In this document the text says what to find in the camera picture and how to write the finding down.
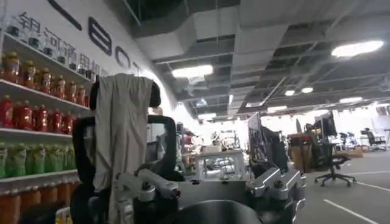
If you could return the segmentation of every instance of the cloth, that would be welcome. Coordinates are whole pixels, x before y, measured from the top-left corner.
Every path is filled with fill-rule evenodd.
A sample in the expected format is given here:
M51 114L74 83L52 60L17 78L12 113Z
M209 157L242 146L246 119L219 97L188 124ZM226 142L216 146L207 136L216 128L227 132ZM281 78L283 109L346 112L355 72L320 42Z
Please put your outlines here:
M128 74L99 79L95 111L95 191L113 186L119 173L134 173L146 156L147 109L152 80ZM120 223L112 187L110 223Z

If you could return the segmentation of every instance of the desk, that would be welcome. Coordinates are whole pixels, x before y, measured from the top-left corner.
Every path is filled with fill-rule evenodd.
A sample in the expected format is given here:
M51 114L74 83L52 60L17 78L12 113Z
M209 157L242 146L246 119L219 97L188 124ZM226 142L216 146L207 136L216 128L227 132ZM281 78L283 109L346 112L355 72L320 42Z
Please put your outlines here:
M206 159L218 159L231 157L234 160L234 170L236 175L240 175L241 178L245 176L245 164L243 157L243 150L231 150L226 152L209 152L201 153L194 156L195 159L195 171L198 180L204 180L205 176L203 175L204 169L203 165L200 164L201 161L205 163Z

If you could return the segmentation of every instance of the chair base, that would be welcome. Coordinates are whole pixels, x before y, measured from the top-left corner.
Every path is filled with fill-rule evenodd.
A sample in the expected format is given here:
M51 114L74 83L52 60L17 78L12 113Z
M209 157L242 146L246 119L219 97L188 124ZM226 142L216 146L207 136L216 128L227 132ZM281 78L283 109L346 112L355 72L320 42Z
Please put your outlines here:
M335 181L336 179L340 179L340 180L343 180L343 181L347 182L347 186L350 187L351 186L351 182L348 180L348 178L352 179L353 183L357 183L355 177L348 176L348 175L343 175L343 174L340 174L340 173L328 173L328 174L316 177L316 179L314 180L314 183L318 183L318 179L323 179L322 183L321 183L321 187L324 187L325 186L325 182L327 180L332 179L333 181Z

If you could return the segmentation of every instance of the red bottle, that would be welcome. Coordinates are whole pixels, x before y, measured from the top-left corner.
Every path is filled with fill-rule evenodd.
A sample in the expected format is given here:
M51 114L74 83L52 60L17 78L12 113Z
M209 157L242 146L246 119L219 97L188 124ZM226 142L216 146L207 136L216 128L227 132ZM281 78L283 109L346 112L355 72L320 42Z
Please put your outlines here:
M5 95L0 103L0 127L13 128L13 105L10 96Z
M73 130L74 116L69 112L63 118L63 133L66 135L71 135Z
M38 119L39 107L34 106L32 109L32 129L37 130L37 119Z
M28 101L24 101L24 105L20 108L18 128L32 130L32 110Z
M22 107L21 102L16 102L13 106L12 123L15 128L19 127L20 108Z
M36 131L48 131L48 111L44 105L38 110L35 129Z
M59 109L56 109L53 116L53 132L62 133L62 113Z

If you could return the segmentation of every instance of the wall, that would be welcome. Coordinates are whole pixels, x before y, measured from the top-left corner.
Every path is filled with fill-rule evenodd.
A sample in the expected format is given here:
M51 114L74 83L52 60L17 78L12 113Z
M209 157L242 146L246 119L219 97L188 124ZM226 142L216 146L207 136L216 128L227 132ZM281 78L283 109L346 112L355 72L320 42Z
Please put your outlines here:
M26 33L37 33L42 40L66 47L86 68L102 76L125 72L154 80L161 89L164 115L173 116L177 103L173 93L104 0L8 2L8 21L17 21ZM182 113L184 123L193 122L187 111Z

